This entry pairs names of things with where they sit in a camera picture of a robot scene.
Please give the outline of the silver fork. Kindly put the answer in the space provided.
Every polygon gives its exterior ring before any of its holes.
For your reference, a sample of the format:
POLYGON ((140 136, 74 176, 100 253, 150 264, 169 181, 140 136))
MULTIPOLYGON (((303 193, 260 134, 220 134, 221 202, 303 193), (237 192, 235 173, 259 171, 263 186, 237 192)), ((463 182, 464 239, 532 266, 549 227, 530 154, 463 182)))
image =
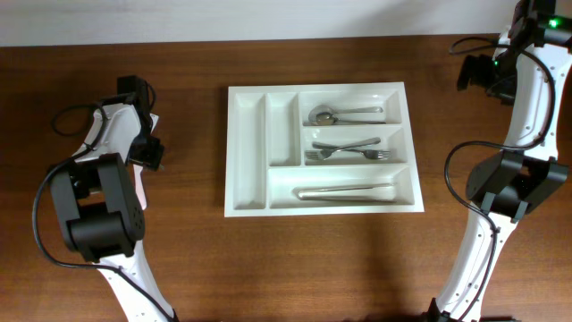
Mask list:
POLYGON ((335 152, 353 149, 353 148, 360 148, 364 146, 375 145, 381 142, 380 138, 372 138, 368 140, 361 140, 355 143, 343 145, 343 146, 334 146, 333 148, 321 148, 319 150, 307 150, 305 152, 305 157, 308 160, 315 160, 315 161, 323 161, 330 158, 335 152))
MULTIPOLYGON (((324 143, 313 143, 313 148, 335 148, 335 145, 324 144, 324 143)), ((346 152, 358 153, 361 154, 363 157, 367 159, 389 159, 391 157, 391 152, 389 150, 381 150, 381 149, 364 149, 364 148, 351 148, 346 149, 346 152)))

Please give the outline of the long metal tweezers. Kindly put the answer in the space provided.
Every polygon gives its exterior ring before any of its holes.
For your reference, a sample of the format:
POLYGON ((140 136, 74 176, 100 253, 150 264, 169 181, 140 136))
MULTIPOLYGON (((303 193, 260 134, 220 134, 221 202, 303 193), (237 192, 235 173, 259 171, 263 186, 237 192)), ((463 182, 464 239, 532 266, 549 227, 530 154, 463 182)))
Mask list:
POLYGON ((398 195, 396 185, 393 183, 296 188, 293 194, 297 199, 304 201, 340 202, 393 202, 398 195))

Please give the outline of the silver tablespoon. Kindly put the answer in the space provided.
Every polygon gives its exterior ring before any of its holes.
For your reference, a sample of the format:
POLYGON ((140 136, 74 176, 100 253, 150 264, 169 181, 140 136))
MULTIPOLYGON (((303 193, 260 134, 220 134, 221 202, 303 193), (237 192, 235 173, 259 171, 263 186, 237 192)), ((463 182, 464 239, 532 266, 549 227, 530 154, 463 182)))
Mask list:
POLYGON ((314 107, 308 114, 309 121, 315 121, 317 116, 322 113, 329 114, 354 114, 354 113, 381 113, 383 108, 381 106, 361 107, 353 109, 336 109, 328 105, 320 105, 314 107))
POLYGON ((329 126, 329 125, 352 125, 352 124, 385 124, 385 122, 379 121, 351 121, 342 120, 333 114, 319 114, 314 120, 311 121, 313 125, 319 126, 329 126))

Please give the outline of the pink plastic knife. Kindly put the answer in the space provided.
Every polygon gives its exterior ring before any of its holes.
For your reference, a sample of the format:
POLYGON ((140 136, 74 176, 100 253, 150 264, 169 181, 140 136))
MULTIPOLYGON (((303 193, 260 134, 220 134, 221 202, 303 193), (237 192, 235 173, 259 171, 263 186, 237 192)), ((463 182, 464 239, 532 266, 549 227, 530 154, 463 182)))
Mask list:
POLYGON ((141 209, 145 210, 147 208, 147 197, 142 181, 142 172, 143 167, 141 165, 133 166, 136 195, 138 197, 139 204, 141 205, 141 209))

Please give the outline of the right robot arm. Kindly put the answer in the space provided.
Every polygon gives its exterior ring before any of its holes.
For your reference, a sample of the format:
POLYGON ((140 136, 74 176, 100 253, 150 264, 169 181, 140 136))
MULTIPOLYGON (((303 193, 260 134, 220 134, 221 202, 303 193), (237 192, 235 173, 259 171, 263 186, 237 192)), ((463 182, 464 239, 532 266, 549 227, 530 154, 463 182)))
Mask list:
POLYGON ((517 224, 568 178, 558 161, 560 103, 571 69, 571 3, 520 0, 512 23, 497 38, 476 38, 463 50, 457 88, 481 87, 512 107, 501 144, 481 141, 495 155, 468 176, 467 229, 450 276, 424 321, 480 321, 485 289, 517 224))

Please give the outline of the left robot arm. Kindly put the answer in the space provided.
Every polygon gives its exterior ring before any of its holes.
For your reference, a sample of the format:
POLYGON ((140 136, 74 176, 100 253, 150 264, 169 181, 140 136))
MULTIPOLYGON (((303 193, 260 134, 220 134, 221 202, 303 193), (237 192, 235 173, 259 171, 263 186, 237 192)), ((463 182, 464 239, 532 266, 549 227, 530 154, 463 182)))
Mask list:
POLYGON ((80 148, 53 165, 50 190, 65 246, 77 267, 98 271, 129 321, 175 321, 147 263, 147 199, 141 173, 161 166, 164 146, 153 131, 156 93, 139 76, 117 80, 116 95, 87 106, 92 124, 80 148))

